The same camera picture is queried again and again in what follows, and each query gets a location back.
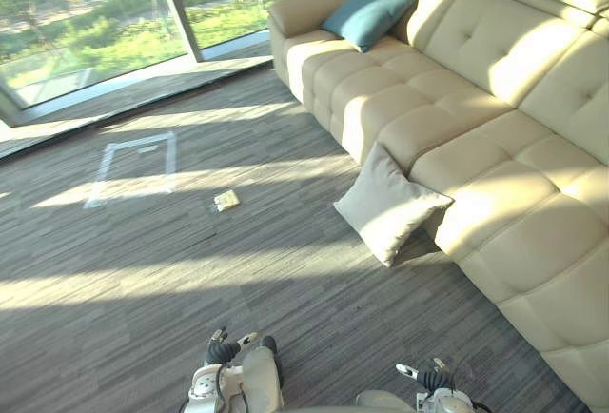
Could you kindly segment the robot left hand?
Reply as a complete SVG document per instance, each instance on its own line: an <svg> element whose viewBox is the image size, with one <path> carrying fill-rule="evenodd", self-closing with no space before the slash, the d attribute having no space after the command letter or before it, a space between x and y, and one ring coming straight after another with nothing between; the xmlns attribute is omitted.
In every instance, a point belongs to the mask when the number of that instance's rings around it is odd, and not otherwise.
<svg viewBox="0 0 609 413"><path fill-rule="evenodd" d="M242 350L249 348L259 337L258 332L249 332L244 337L236 341L227 340L228 333L226 327L217 329L208 341L205 365L228 364Z"/></svg>

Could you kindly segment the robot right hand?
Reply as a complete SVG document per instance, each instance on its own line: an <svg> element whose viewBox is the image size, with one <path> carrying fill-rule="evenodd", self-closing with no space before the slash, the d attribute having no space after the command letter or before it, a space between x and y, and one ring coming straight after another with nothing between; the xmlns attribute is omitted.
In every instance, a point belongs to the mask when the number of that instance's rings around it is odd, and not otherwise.
<svg viewBox="0 0 609 413"><path fill-rule="evenodd" d="M454 376L439 358L433 359L431 370L421 371L406 364L396 364L396 370L407 378L415 380L430 393L440 388L455 389Z"/></svg>

